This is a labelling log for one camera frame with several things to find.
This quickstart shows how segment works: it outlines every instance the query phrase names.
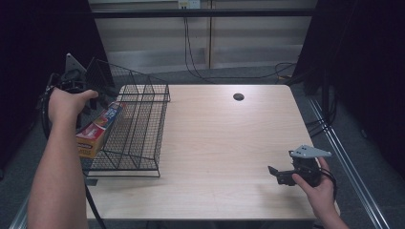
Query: wooden table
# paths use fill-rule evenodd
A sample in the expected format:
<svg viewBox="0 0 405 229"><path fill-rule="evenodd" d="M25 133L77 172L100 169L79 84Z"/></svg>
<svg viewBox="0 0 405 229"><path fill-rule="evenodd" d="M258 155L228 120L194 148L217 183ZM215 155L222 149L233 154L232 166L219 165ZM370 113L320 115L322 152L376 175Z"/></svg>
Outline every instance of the wooden table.
<svg viewBox="0 0 405 229"><path fill-rule="evenodd" d="M267 169L291 170L288 150L311 145L289 87L169 88L161 177L101 177L89 188L104 219L315 218L304 192Z"/></svg>

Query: gray floor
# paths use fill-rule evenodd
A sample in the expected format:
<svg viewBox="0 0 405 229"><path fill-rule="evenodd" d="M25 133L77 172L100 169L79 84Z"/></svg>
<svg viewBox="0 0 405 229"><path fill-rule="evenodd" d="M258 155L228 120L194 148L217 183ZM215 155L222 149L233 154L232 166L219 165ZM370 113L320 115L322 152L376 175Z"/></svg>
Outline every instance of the gray floor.
<svg viewBox="0 0 405 229"><path fill-rule="evenodd" d="M288 70L288 73L282 74L291 74L291 71L292 68ZM274 67L204 70L200 73L204 77L228 77L210 79L217 84L274 84L276 81L275 75L254 78L274 73ZM154 76L166 80L169 84L206 83L188 72L157 73ZM315 120L308 98L303 93L303 85L293 85L291 90L304 121L308 123ZM314 98L319 100L319 93ZM373 142L361 134L361 127L344 105L338 104L337 116L332 126L388 224L391 228L403 228L405 222L404 180L385 162ZM333 152L325 135L317 135L312 141L315 147ZM9 227L18 208L29 193L32 178L45 144L45 137L38 120L6 168L5 179L0 182L0 228ZM333 156L328 162L338 180L337 202L344 221L351 228L374 228L337 157ZM144 228L146 221L106 220L106 224L108 228L117 229ZM207 222L177 222L176 225L177 228L210 228ZM244 226L250 228L246 224L240 223L239 225L241 228ZM157 227L155 222L149 223L149 226L150 228ZM90 221L90 227L99 228L93 220Z"/></svg>

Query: human arm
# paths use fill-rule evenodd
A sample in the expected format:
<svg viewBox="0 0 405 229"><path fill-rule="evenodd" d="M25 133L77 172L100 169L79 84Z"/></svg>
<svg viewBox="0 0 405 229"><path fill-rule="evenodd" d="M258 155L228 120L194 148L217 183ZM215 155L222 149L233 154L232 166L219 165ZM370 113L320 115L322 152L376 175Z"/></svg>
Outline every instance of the human arm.
<svg viewBox="0 0 405 229"><path fill-rule="evenodd" d="M326 160L319 157L318 161L322 169L330 170ZM328 177L322 175L321 182L317 187L311 187L297 174L293 174L292 178L307 194L313 213L322 221L326 229L349 228L336 211L333 197L333 183Z"/></svg>
<svg viewBox="0 0 405 229"><path fill-rule="evenodd" d="M88 227L75 124L85 102L94 97L94 91L68 94L53 90L49 102L53 127L33 179L28 205L30 229Z"/></svg>

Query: metal wire rack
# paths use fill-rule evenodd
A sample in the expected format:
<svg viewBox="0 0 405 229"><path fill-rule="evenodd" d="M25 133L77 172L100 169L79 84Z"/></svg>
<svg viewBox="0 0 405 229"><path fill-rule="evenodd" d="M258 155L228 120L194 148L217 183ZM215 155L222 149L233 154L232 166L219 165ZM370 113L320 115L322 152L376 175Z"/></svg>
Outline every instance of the metal wire rack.
<svg viewBox="0 0 405 229"><path fill-rule="evenodd" d="M94 60L86 72L90 85L106 89L108 102L123 102L113 126L104 137L104 145L95 158L81 158L87 176L159 177L160 146L164 117L170 101L168 84L147 74ZM87 116L88 122L99 115ZM114 173L126 171L131 173Z"/></svg>

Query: finger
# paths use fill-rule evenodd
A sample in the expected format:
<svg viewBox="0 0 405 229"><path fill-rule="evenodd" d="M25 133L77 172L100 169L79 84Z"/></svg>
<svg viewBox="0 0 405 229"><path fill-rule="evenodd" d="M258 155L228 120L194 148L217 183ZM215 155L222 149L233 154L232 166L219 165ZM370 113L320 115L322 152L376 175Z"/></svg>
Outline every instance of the finger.
<svg viewBox="0 0 405 229"><path fill-rule="evenodd" d="M304 190L307 195L311 192L312 187L310 187L310 185L307 184L307 182L301 176L293 174L292 179L298 184L298 186L301 187L302 190Z"/></svg>
<svg viewBox="0 0 405 229"><path fill-rule="evenodd" d="M327 161L323 157L318 157L319 164L321 164L322 169L330 170Z"/></svg>
<svg viewBox="0 0 405 229"><path fill-rule="evenodd" d="M93 90L87 90L86 92L83 92L79 94L80 97L82 97L85 100L89 100L91 98L96 98L98 97L98 92L93 91Z"/></svg>

